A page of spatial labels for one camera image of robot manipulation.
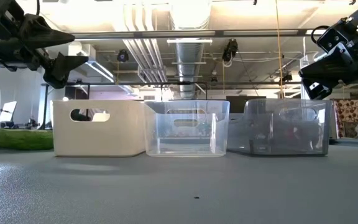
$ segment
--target ventilation duct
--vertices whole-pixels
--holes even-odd
[[[176,0],[171,4],[171,23],[174,30],[207,29],[211,15],[211,0]],[[202,43],[177,43],[178,75],[181,82],[195,82],[204,51]],[[195,97],[195,86],[180,86],[180,96],[189,100]]]

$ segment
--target bin handle cutout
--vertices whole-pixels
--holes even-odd
[[[206,114],[202,109],[169,109],[167,114]]]
[[[285,121],[314,121],[318,118],[317,111],[312,108],[283,108],[278,115]]]
[[[236,124],[236,123],[239,123],[240,120],[241,120],[241,118],[231,118],[229,123]]]
[[[99,108],[73,109],[70,118],[74,122],[106,122],[110,119],[110,113]]]
[[[195,127],[198,125],[196,119],[176,119],[173,121],[176,127]]]

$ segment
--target tabletop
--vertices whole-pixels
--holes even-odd
[[[0,149],[0,223],[358,223],[358,148],[217,158]]]

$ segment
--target gray translucent bin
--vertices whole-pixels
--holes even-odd
[[[331,101],[256,99],[230,114],[227,149],[256,155],[327,154]]]

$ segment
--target patterned fabric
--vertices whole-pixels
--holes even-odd
[[[358,125],[358,122],[343,121],[342,123],[345,130],[344,137],[356,138],[357,137],[356,126]]]
[[[346,136],[344,122],[358,123],[358,100],[334,100],[334,106],[337,138],[350,137]]]

